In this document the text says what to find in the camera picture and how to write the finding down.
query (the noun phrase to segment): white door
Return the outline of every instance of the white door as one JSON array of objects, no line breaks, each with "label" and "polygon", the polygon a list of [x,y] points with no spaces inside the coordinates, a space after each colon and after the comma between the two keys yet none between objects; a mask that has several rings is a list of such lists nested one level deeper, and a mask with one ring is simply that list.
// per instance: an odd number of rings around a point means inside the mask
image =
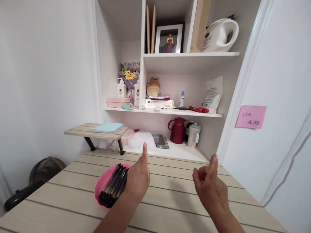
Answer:
[{"label": "white door", "polygon": [[[248,82],[232,99],[218,151],[222,165],[288,231],[301,233],[311,232],[310,10],[310,0],[273,2],[249,72],[242,66]],[[241,105],[267,106],[262,129],[234,128]]]}]

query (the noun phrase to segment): hand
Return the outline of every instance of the hand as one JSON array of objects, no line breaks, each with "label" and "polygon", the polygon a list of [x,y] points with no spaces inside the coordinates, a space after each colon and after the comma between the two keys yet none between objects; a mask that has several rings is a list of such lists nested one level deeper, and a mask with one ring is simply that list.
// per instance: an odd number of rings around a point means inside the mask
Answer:
[{"label": "hand", "polygon": [[143,145],[143,155],[129,169],[124,193],[135,201],[141,202],[150,183],[150,171],[148,168],[147,144]]},{"label": "hand", "polygon": [[218,158],[214,154],[209,166],[196,168],[193,171],[195,190],[202,205],[213,217],[230,214],[228,201],[228,187],[217,177]]}]

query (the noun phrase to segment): picture frame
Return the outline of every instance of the picture frame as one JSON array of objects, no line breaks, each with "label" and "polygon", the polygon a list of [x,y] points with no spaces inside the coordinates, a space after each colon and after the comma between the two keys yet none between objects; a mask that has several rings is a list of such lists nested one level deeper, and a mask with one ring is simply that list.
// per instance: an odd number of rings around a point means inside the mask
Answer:
[{"label": "picture frame", "polygon": [[156,28],[155,53],[182,53],[184,24]]}]

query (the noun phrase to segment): pink sticky note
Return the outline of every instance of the pink sticky note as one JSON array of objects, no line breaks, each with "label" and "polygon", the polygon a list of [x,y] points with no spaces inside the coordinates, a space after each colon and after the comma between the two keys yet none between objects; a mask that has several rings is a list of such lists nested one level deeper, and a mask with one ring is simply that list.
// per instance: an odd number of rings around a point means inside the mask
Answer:
[{"label": "pink sticky note", "polygon": [[241,106],[236,121],[236,128],[257,128],[261,129],[265,118],[267,106]]}]

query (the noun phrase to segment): desk surface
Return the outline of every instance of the desk surface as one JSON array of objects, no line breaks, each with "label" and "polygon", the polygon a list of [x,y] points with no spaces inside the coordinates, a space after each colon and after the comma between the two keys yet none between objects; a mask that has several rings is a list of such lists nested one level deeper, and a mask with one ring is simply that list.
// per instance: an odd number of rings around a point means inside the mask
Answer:
[{"label": "desk surface", "polygon": [[[94,198],[99,176],[139,155],[87,151],[0,219],[0,232],[93,232],[106,210]],[[149,156],[150,186],[126,232],[217,233],[196,194],[193,168],[204,162]],[[287,232],[222,166],[230,209],[246,232]]]},{"label": "desk surface", "polygon": [[80,125],[80,126],[72,128],[72,129],[66,130],[64,132],[64,134],[89,137],[89,138],[118,140],[122,137],[122,135],[125,133],[125,131],[128,128],[127,126],[123,126],[115,134],[105,134],[105,133],[92,132],[92,128],[99,126],[99,125],[101,125],[101,124],[86,123],[84,125]]}]

